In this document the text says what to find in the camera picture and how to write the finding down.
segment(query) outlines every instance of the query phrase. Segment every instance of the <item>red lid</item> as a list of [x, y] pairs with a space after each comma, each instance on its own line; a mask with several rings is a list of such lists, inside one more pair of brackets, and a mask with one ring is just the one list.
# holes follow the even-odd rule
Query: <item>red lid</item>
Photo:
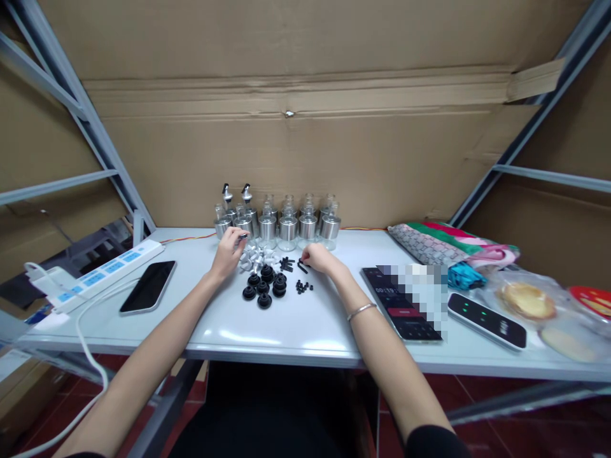
[[584, 307], [603, 318], [611, 318], [611, 293], [587, 286], [571, 286], [569, 293]]

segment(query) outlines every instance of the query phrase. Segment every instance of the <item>smartphone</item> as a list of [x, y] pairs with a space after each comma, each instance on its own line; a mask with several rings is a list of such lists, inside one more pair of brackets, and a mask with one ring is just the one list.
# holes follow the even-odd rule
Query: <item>smartphone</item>
[[361, 270], [378, 304], [378, 309], [386, 317], [399, 337], [408, 342], [439, 344], [443, 342], [435, 328], [423, 317], [406, 295], [397, 289], [377, 267]]
[[176, 261], [153, 263], [148, 266], [136, 283], [136, 287], [123, 302], [119, 314], [133, 315], [155, 310], [175, 269]]

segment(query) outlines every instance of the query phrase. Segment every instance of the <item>white power strip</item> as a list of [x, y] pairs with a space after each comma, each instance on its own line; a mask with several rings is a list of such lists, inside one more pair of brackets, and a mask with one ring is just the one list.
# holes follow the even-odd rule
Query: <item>white power strip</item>
[[54, 313], [68, 313], [79, 307], [83, 298], [91, 299], [121, 278], [130, 274], [161, 253], [165, 247], [154, 240], [145, 240], [140, 245], [108, 261], [79, 279], [75, 279], [61, 268], [53, 268], [48, 274], [58, 283], [74, 291], [78, 296], [58, 290], [46, 276], [30, 279], [30, 283], [47, 294], [47, 300], [55, 307]]

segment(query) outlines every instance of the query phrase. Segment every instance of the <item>electronic device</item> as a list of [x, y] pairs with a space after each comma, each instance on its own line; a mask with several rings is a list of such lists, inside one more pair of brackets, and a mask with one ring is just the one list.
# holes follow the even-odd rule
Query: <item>electronic device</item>
[[447, 309], [454, 318], [498, 344], [517, 351], [526, 348], [526, 329], [488, 307], [452, 293]]
[[176, 269], [176, 261], [153, 263], [148, 266], [121, 306], [119, 314], [132, 315], [155, 310], [161, 302], [174, 269]]
[[377, 267], [361, 269], [378, 309], [397, 334], [408, 342], [441, 343], [441, 335]]
[[164, 249], [165, 247], [159, 242], [145, 240], [131, 250], [77, 279], [60, 267], [53, 267], [45, 271], [38, 265], [26, 263], [25, 268], [30, 283], [42, 291], [46, 295], [46, 299], [53, 305], [53, 313], [68, 313], [79, 307], [83, 302], [116, 284], [120, 279], [149, 262]]

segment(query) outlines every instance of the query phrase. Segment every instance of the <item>orange wire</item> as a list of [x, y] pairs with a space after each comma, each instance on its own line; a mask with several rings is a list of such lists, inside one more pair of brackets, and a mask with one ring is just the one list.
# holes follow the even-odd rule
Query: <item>orange wire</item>
[[[384, 228], [357, 228], [357, 227], [349, 227], [349, 228], [340, 228], [341, 230], [379, 230], [379, 231], [387, 231], [388, 229], [384, 229]], [[182, 242], [183, 240], [198, 240], [198, 239], [207, 239], [208, 237], [212, 237], [213, 235], [216, 235], [216, 232], [210, 234], [210, 235], [202, 235], [201, 237], [185, 237], [184, 239], [168, 239], [168, 240], [164, 240], [163, 242], [160, 242], [162, 244], [164, 243], [170, 243], [170, 242]]]
[[381, 230], [381, 231], [387, 231], [388, 229], [384, 229], [384, 228], [340, 228], [341, 230]]
[[159, 243], [170, 243], [170, 242], [181, 242], [183, 240], [197, 240], [197, 239], [207, 239], [208, 237], [212, 237], [213, 235], [216, 235], [216, 232], [210, 234], [210, 235], [202, 235], [201, 237], [185, 237], [184, 239], [168, 239], [168, 240], [164, 240], [163, 242], [159, 242]]

